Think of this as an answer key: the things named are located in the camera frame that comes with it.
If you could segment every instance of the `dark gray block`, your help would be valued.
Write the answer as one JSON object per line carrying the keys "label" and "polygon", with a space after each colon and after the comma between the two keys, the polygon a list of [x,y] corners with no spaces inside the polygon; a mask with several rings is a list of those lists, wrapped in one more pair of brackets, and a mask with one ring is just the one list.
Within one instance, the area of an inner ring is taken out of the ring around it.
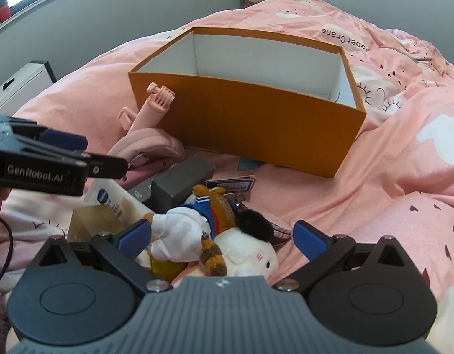
{"label": "dark gray block", "polygon": [[206,161],[189,157],[156,176],[151,183],[148,207],[155,213],[165,214],[183,204],[192,193],[192,187],[212,178],[215,167]]}
{"label": "dark gray block", "polygon": [[127,190],[127,192],[131,196],[138,199],[145,206],[150,207],[151,185],[158,174],[155,174],[153,177],[147,178],[145,181],[134,186],[132,189]]}

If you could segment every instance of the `black cable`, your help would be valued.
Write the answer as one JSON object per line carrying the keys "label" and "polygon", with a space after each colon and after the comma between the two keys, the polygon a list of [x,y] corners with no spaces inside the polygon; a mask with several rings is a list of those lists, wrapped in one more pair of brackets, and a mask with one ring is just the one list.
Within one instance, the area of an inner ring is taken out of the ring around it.
{"label": "black cable", "polygon": [[9,267],[9,264],[11,263],[11,258],[12,258],[12,252],[14,251],[14,236],[12,235],[12,230],[9,224],[4,221],[0,217],[0,222],[6,227],[7,232],[9,233],[9,250],[7,252],[7,257],[6,257],[6,262],[4,262],[4,266],[2,266],[1,272],[0,272],[0,280],[4,276],[4,273],[6,273],[7,268]]}

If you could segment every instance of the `metal screw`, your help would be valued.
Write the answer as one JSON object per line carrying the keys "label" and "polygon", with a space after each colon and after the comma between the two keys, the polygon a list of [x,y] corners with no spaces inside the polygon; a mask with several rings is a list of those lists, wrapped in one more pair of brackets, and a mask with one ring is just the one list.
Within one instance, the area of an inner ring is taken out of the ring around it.
{"label": "metal screw", "polygon": [[276,284],[276,288],[281,291],[294,291],[299,288],[299,282],[292,278],[285,278]]}
{"label": "metal screw", "polygon": [[146,287],[149,291],[160,293],[168,290],[171,286],[164,279],[153,279],[147,282]]}

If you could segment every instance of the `orange cardboard box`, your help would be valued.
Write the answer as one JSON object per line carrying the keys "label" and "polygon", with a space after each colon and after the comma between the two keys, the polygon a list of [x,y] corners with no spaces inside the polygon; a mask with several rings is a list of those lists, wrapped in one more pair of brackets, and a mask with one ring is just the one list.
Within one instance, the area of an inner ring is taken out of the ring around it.
{"label": "orange cardboard box", "polygon": [[341,47],[275,32],[191,28],[129,72],[176,98],[159,127],[184,144],[333,177],[366,113]]}

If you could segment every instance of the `black circular cap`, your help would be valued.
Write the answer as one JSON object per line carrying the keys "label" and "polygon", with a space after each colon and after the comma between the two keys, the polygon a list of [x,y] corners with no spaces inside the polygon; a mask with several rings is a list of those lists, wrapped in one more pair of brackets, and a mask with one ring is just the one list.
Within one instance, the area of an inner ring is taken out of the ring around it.
{"label": "black circular cap", "polygon": [[60,283],[49,287],[40,297],[43,308],[56,315],[82,313],[95,301],[94,290],[82,283]]}
{"label": "black circular cap", "polygon": [[356,309],[371,315],[391,314],[404,304],[402,293],[385,283],[363,283],[351,289],[349,295]]}
{"label": "black circular cap", "polygon": [[424,337],[436,316],[430,289],[404,267],[373,265],[325,277],[308,305],[326,328],[370,346],[397,346]]}
{"label": "black circular cap", "polygon": [[20,339],[82,345],[115,332],[135,312],[133,290],[116,276],[82,267],[44,269],[22,277],[9,299],[9,319]]}

